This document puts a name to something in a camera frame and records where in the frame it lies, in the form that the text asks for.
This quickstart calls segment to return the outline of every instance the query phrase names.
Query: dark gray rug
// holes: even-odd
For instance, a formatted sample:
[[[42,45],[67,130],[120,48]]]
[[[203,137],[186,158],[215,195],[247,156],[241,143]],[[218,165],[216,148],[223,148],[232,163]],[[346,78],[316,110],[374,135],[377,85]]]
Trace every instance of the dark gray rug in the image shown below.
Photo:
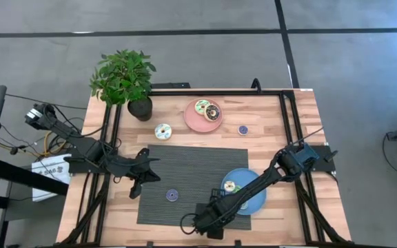
[[[233,169],[248,168],[246,149],[149,145],[151,169],[160,182],[143,185],[139,202],[138,224],[179,225],[182,216],[194,213],[197,203],[208,203],[212,188]],[[179,199],[170,202],[166,192],[175,189]],[[185,227],[190,220],[184,220]],[[225,228],[251,229],[250,216],[239,216]]]

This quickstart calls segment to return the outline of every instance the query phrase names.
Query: sprinkled donut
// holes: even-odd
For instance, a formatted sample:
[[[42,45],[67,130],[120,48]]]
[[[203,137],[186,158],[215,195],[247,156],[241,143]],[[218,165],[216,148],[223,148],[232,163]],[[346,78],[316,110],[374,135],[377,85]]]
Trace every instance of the sprinkled donut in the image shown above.
[[[217,106],[210,104],[205,108],[205,118],[208,121],[216,121],[220,116],[220,110]]]
[[[168,124],[160,124],[154,129],[154,134],[161,141],[171,138],[172,128]]]
[[[198,114],[203,115],[205,113],[205,108],[211,104],[208,100],[198,100],[196,102],[195,110]]]

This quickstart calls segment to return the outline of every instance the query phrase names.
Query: concrete floor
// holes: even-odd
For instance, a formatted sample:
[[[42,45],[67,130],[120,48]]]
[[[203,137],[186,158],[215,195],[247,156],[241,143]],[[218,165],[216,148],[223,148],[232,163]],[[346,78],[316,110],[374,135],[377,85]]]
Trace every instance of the concrete floor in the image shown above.
[[[395,0],[282,4],[287,28],[397,28]],[[278,27],[270,0],[0,0],[0,32]],[[397,173],[381,150],[384,134],[397,129],[397,33],[291,34],[289,39],[300,86],[314,88],[327,140],[339,150],[335,163],[352,239],[397,246]],[[158,70],[154,83],[249,87],[257,77],[263,87],[290,87],[279,34],[0,38],[0,84],[11,94],[83,107],[100,55],[125,48],[152,55]],[[7,97],[1,118],[27,141],[43,136],[23,123],[31,106]],[[85,115],[64,111],[71,117]],[[2,131],[0,136],[15,142]],[[397,166],[397,142],[386,150]],[[3,149],[0,159],[20,166],[32,162]],[[51,245],[59,221],[55,214],[12,222],[6,244]]]

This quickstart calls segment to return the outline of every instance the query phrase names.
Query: wooden table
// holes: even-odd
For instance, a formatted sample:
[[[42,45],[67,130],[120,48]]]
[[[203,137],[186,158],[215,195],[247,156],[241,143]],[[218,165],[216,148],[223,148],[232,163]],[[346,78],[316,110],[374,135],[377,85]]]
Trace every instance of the wooden table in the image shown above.
[[[314,92],[295,90],[295,96],[303,134],[307,135],[322,126]],[[198,98],[200,97],[153,96],[153,115],[147,122],[138,121],[124,107],[118,133],[118,137],[123,141],[119,148],[121,155],[134,157],[142,147],[147,147],[148,144],[244,148],[248,149],[249,168],[262,174],[263,170],[269,166],[273,155],[286,146],[285,129],[277,96],[211,96],[210,98],[221,106],[225,116],[221,126],[209,134],[197,134],[183,121],[185,106]],[[290,102],[287,102],[286,106],[289,121],[293,123]],[[95,98],[90,99],[83,128],[85,133],[101,126],[104,111],[104,103]],[[111,125],[113,116],[114,111],[111,114]],[[168,123],[172,126],[173,136],[170,140],[156,139],[154,128],[159,123]],[[237,127],[240,125],[249,127],[247,136],[238,134]],[[294,125],[291,128],[295,141]],[[325,143],[326,140],[324,134],[319,132],[308,138],[307,142],[319,145]],[[332,227],[343,238],[349,240],[349,230],[336,182],[324,172],[314,172],[312,176],[319,209]],[[85,174],[72,177],[57,241],[66,238],[76,225],[84,179]],[[154,241],[154,245],[233,245],[236,239],[240,239],[243,245],[301,245],[305,243],[293,183],[278,183],[269,187],[264,207],[252,216],[252,230],[226,229],[224,240],[210,240],[198,234],[186,236],[179,227],[138,225],[136,220],[139,198],[131,200],[128,197],[132,183],[133,181],[127,178],[122,178],[119,184],[111,183],[101,245],[145,246],[147,241]],[[307,213],[312,239],[316,240],[312,213],[308,209]],[[96,220],[95,213],[90,225],[89,241],[94,239]]]

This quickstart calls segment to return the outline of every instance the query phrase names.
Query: frosted donut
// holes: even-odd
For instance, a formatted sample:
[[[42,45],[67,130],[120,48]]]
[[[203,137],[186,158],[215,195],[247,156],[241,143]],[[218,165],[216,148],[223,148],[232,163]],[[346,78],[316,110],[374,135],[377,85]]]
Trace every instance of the frosted donut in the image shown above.
[[[211,104],[209,101],[207,101],[207,100],[198,100],[197,102],[196,102],[196,107],[195,107],[195,110],[196,110],[196,112],[198,113],[198,114],[201,114],[201,115],[203,115],[203,113],[205,113],[205,108],[209,105],[209,104]]]
[[[168,124],[159,124],[154,129],[154,134],[156,134],[156,137],[159,140],[166,141],[167,139],[171,138],[172,128]]]
[[[216,121],[219,116],[220,110],[217,106],[210,104],[205,108],[205,118],[208,121]]]
[[[226,181],[224,188],[226,192],[232,192],[235,189],[235,183],[232,181]]]

